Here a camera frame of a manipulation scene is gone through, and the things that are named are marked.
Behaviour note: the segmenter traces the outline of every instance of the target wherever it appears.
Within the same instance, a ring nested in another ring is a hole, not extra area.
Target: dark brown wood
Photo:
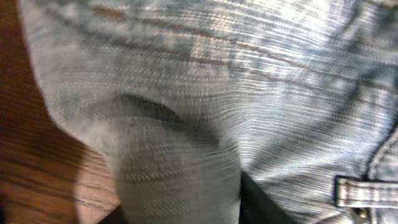
[[[0,0],[0,196],[6,223],[97,223],[119,205],[103,158],[49,119],[14,0]]]

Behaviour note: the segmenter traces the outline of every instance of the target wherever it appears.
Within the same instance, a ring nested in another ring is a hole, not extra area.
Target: wooden table
[[[6,223],[97,223],[119,205],[101,156],[49,119],[14,0],[0,0],[0,197]]]

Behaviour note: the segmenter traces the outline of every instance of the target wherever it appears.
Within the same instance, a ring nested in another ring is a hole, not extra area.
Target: denim garment
[[[237,223],[241,171],[299,223],[398,223],[378,185],[398,182],[395,1],[20,7],[51,117],[104,155],[131,223]]]

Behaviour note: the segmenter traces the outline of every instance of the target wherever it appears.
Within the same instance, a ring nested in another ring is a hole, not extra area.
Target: wooden surface
[[[9,0],[0,0],[0,195],[6,223],[97,223],[119,204],[101,156],[49,120]]]

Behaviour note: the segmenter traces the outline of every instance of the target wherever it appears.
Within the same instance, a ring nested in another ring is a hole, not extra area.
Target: wood grain
[[[16,1],[0,0],[0,194],[6,223],[97,223],[119,205],[102,157],[49,119]]]

